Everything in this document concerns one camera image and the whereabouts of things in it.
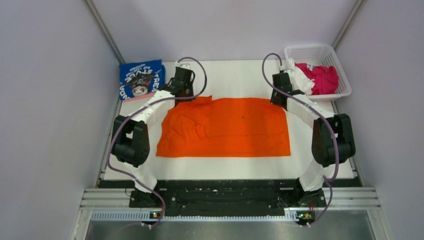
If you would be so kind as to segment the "orange t-shirt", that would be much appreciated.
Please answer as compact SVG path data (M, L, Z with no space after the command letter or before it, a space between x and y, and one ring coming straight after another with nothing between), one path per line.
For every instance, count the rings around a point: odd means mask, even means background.
M264 98L198 97L170 109L156 156L259 158L291 155L285 110Z

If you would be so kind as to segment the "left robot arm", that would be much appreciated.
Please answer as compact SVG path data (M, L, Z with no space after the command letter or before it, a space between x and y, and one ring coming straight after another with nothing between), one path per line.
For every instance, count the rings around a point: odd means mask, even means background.
M108 156L122 163L115 167L107 160L107 167L117 173L130 177L135 189L142 192L141 200L149 207L160 202L160 193L154 188L154 177L147 160L151 153L149 129L159 118L178 102L195 98L193 82L196 75L193 70L176 67L174 77L158 90L144 105L128 116L118 115L113 123L112 140Z

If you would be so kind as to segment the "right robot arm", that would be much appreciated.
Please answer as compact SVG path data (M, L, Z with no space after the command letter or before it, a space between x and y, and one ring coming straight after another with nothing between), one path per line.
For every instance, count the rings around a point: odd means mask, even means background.
M350 117L334 114L311 101L302 91L292 88L289 74L272 75L270 102L299 117L312 129L312 161L296 179L293 200L307 206L318 195L324 183L334 181L340 164L356 153Z

